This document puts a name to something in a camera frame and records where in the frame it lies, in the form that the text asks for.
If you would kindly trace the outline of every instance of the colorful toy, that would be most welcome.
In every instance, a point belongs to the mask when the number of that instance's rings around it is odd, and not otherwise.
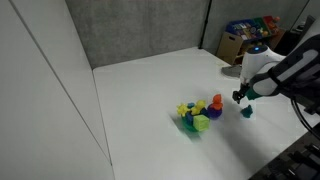
[[[201,110],[206,106],[206,101],[199,100],[197,104],[191,108],[191,115],[195,116],[200,114]]]
[[[193,126],[198,131],[205,131],[209,129],[209,118],[204,115],[197,115],[193,118]]]
[[[222,114],[223,104],[221,102],[221,94],[217,94],[212,99],[212,104],[208,106],[208,115],[211,119],[217,119]]]
[[[190,126],[193,126],[193,116],[190,112],[186,113],[186,123]]]
[[[241,114],[245,118],[250,118],[251,114],[253,113],[251,105],[241,110]]]
[[[215,96],[212,102],[212,107],[220,108],[221,110],[221,95]],[[196,104],[188,103],[186,105],[181,103],[177,106],[177,113],[181,116],[183,126],[187,130],[199,132],[209,129],[209,112],[205,106],[206,102],[204,100],[199,100]]]
[[[190,111],[190,109],[187,107],[187,105],[181,103],[180,106],[177,106],[178,110],[178,114],[181,115],[182,117],[186,116],[186,113]]]
[[[189,108],[189,109],[193,108],[194,106],[195,106],[194,103],[188,103],[188,108]]]

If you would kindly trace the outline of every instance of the gray textured wall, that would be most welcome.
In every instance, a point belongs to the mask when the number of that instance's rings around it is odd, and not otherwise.
[[[229,21],[265,15],[279,16],[280,27],[290,29],[308,0],[213,0],[204,49],[215,54]]]
[[[92,68],[197,46],[207,0],[66,0]]]
[[[197,46],[209,0],[66,0],[92,68]],[[290,28],[307,0],[213,0],[204,48],[232,20],[280,16]]]

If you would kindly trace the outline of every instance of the black cable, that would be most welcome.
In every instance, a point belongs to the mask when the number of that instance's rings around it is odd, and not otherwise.
[[[291,105],[292,108],[294,110],[294,112],[296,113],[296,115],[298,116],[300,122],[302,123],[302,125],[313,135],[315,136],[319,141],[320,141],[320,136],[318,135],[318,133],[316,133],[312,127],[310,126],[310,124],[307,122],[307,120],[304,118],[304,116],[302,115],[300,108],[297,104],[297,101],[295,98],[291,99]]]
[[[208,4],[207,15],[206,15],[206,19],[204,20],[204,27],[202,30],[202,35],[201,35],[201,39],[200,39],[200,43],[199,43],[199,49],[202,49],[203,39],[204,39],[204,35],[206,34],[207,24],[209,21],[208,19],[209,19],[210,10],[211,10],[211,4],[212,4],[212,0],[210,0],[209,4]]]

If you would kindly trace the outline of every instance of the white wall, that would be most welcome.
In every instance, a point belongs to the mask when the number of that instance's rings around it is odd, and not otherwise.
[[[64,0],[12,0],[105,154],[92,70]]]
[[[0,24],[0,179],[114,179],[107,157],[7,0],[0,1]]]
[[[293,26],[293,28],[296,28],[298,25],[302,24],[306,21],[308,15],[313,16],[314,18],[317,18],[320,16],[320,1],[319,0],[310,0],[307,4],[306,8],[303,10],[301,15],[299,16],[297,22]]]

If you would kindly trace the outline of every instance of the small object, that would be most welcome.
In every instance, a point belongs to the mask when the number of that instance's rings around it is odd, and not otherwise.
[[[198,132],[198,130],[196,130],[196,128],[193,127],[193,124],[189,125],[187,123],[187,116],[185,116],[185,117],[181,116],[181,119],[182,119],[182,124],[185,129],[187,129],[190,132]]]
[[[223,104],[221,103],[221,94],[217,94],[212,98],[212,104],[210,107],[214,108],[215,110],[222,109]]]
[[[206,108],[202,108],[200,111],[200,114],[206,117],[209,117],[209,113],[208,113],[208,110],[206,110]]]
[[[274,22],[274,23],[277,23],[277,22],[279,22],[279,21],[280,21],[280,17],[279,17],[279,16],[273,18],[273,22]]]
[[[189,109],[191,109],[191,108],[193,108],[195,106],[195,104],[194,103],[188,103],[187,106],[188,106]]]
[[[242,38],[243,40],[247,40],[247,39],[248,39],[248,37],[247,37],[246,35],[241,35],[241,38]]]
[[[263,31],[262,35],[263,35],[263,36],[268,36],[268,35],[269,35],[269,32],[268,32],[268,31]]]
[[[247,26],[247,28],[251,28],[251,25],[249,23],[245,23],[245,25]]]
[[[200,114],[200,111],[206,106],[206,101],[199,100],[197,104],[191,108],[191,115],[195,116]]]
[[[242,27],[239,24],[235,25],[236,29],[242,29]]]
[[[240,23],[239,25],[241,26],[242,29],[247,28],[247,26],[245,24],[243,24],[243,23]]]
[[[251,105],[241,110],[241,114],[245,118],[250,118],[251,114],[253,113]]]
[[[180,106],[177,106],[178,110],[177,110],[177,113],[179,115],[181,115],[182,117],[185,117],[186,116],[186,113],[190,111],[190,109],[187,107],[187,105],[181,103]]]
[[[187,123],[189,126],[192,126],[192,125],[193,125],[193,116],[191,115],[190,112],[187,112],[187,113],[186,113],[186,123]]]
[[[250,28],[250,33],[251,34],[255,34],[257,32],[257,28],[256,27],[251,27]]]
[[[193,117],[193,126],[198,131],[205,131],[209,129],[209,118],[204,115],[198,115]]]
[[[223,104],[221,103],[221,94],[217,94],[212,99],[212,104],[208,106],[208,115],[211,119],[217,119],[222,114]]]

